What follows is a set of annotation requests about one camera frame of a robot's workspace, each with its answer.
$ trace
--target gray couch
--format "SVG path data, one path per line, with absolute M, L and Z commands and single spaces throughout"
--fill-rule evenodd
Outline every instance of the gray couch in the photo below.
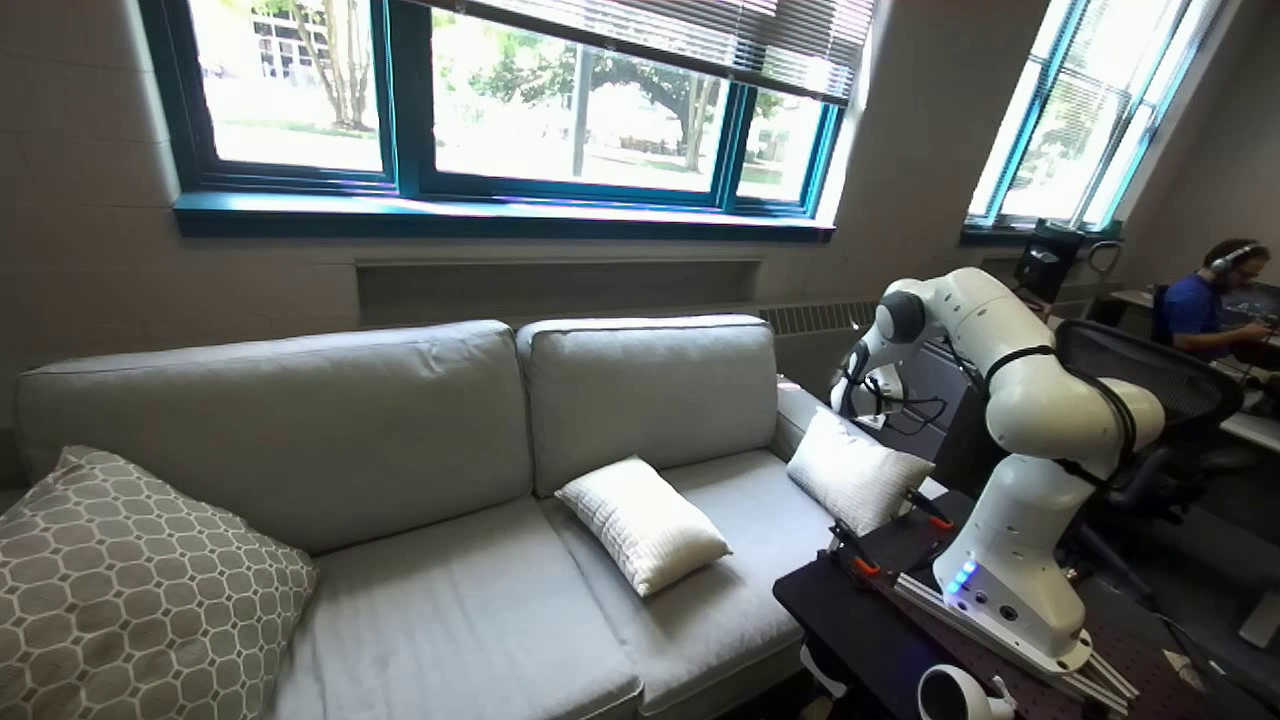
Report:
M 275 717 L 717 717 L 797 674 L 773 581 L 828 518 L 786 482 L 815 400 L 750 316 L 494 322 L 25 372 L 20 444 L 133 455 L 319 566 Z M 552 493 L 653 462 L 731 555 L 634 602 Z

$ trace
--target black table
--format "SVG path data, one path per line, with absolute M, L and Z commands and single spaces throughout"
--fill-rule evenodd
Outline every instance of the black table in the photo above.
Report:
M 1098 706 L 1072 701 L 1018 666 L 970 645 L 955 628 L 890 595 L 890 577 L 862 577 L 852 548 L 828 548 L 811 566 L 780 577 L 773 595 L 797 617 L 815 666 L 872 697 L 872 717 L 915 717 L 915 682 L 928 666 L 958 666 L 979 685 L 1005 678 L 1018 717 L 1075 720 L 1105 717 Z M 1162 623 L 1113 586 L 1091 581 L 1083 593 L 1097 648 L 1141 690 L 1132 717 L 1200 720 L 1223 717 L 1175 674 L 1175 640 Z

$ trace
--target throw pillow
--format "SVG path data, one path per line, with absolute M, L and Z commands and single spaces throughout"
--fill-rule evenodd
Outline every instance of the throw pillow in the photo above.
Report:
M 0 518 L 0 717 L 264 717 L 310 590 L 304 551 L 65 450 Z
M 556 497 L 587 526 L 634 595 L 657 595 L 729 555 L 717 526 L 634 455 L 605 466 Z
M 885 450 L 832 411 L 811 417 L 786 466 L 786 475 L 856 538 L 901 518 L 928 473 L 928 462 Z

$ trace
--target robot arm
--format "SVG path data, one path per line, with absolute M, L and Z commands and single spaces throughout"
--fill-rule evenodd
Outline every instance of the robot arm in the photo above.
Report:
M 1097 656 L 1052 551 L 1097 483 L 1158 437 L 1162 408 L 1136 383 L 1072 376 L 1043 322 L 979 269 L 889 285 L 845 391 L 890 376 L 928 329 L 986 383 L 984 425 L 1008 452 L 931 566 L 935 603 L 1041 674 L 1075 674 Z

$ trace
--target window blind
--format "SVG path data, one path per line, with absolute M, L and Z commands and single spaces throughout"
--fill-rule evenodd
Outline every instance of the window blind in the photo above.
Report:
M 410 0 L 620 57 L 845 104 L 877 0 Z

